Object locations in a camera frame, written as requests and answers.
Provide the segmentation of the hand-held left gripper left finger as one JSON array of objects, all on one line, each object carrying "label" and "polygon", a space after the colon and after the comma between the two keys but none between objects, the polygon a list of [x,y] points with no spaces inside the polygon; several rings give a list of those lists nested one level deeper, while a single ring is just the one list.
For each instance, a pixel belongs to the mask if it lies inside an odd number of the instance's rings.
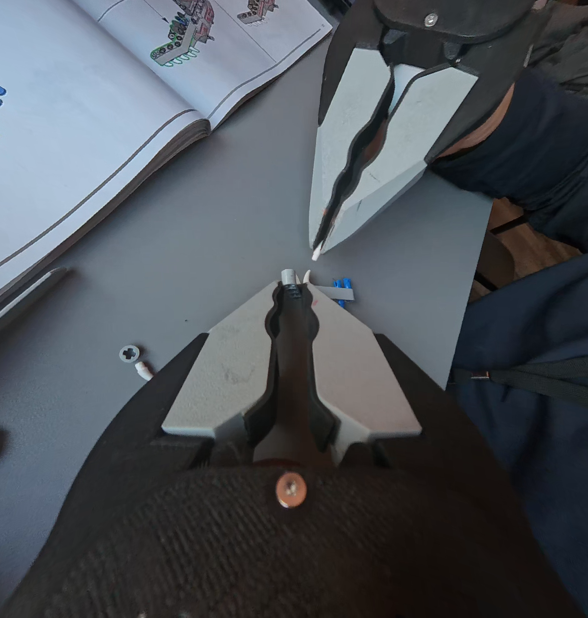
[{"label": "hand-held left gripper left finger", "polygon": [[282,285],[273,281],[208,333],[162,429],[257,445],[276,419],[276,337]]}]

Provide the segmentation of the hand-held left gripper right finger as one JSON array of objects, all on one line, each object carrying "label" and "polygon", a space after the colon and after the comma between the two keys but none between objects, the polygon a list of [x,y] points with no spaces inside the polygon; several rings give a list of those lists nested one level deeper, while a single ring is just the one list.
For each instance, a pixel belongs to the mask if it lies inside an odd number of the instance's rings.
[{"label": "hand-held left gripper right finger", "polygon": [[422,427],[375,334],[305,284],[310,422],[321,452],[339,464],[354,443],[419,436]]}]

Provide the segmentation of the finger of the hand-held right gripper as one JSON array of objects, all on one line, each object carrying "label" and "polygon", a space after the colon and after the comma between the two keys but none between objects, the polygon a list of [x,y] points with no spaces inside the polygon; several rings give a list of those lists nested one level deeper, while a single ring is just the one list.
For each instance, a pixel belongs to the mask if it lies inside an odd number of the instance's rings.
[{"label": "finger of the hand-held right gripper", "polygon": [[426,156],[477,79],[453,66],[412,77],[388,119],[380,151],[344,200],[322,253],[355,234],[421,178]]},{"label": "finger of the hand-held right gripper", "polygon": [[388,114],[395,83],[380,51],[355,48],[316,136],[309,242],[328,241],[362,169],[363,152]]}]

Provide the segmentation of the grey bent lego beam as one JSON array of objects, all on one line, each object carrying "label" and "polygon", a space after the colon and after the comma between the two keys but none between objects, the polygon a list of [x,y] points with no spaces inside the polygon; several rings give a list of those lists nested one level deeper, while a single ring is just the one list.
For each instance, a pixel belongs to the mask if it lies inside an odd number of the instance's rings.
[{"label": "grey bent lego beam", "polygon": [[[285,295],[293,300],[300,299],[302,297],[303,282],[299,279],[296,271],[293,269],[284,269],[281,273],[281,283],[284,289]],[[332,286],[315,286],[315,288],[328,298],[335,301],[342,308],[346,304],[354,302],[354,291],[352,288],[351,279],[335,279],[332,282]]]}]

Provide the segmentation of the person's right forearm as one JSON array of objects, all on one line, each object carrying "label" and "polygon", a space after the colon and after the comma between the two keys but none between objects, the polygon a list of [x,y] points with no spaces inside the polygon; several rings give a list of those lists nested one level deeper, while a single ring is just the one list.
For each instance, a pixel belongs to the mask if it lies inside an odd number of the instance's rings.
[{"label": "person's right forearm", "polygon": [[539,70],[520,75],[489,137],[431,170],[462,190],[507,198],[537,232],[588,252],[588,100]]}]

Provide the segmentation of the open lego instruction booklet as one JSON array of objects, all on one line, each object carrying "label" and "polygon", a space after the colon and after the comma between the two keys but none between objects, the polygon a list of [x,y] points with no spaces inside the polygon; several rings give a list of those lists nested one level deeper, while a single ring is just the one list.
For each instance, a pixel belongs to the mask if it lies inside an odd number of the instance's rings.
[{"label": "open lego instruction booklet", "polygon": [[0,1],[0,303],[330,32],[308,1]]}]

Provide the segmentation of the person's torso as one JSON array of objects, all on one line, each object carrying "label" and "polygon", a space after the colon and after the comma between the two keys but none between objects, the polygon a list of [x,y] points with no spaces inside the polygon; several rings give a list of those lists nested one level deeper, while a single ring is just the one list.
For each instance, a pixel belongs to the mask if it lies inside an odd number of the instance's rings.
[{"label": "person's torso", "polygon": [[451,382],[588,616],[588,254],[469,305]]}]

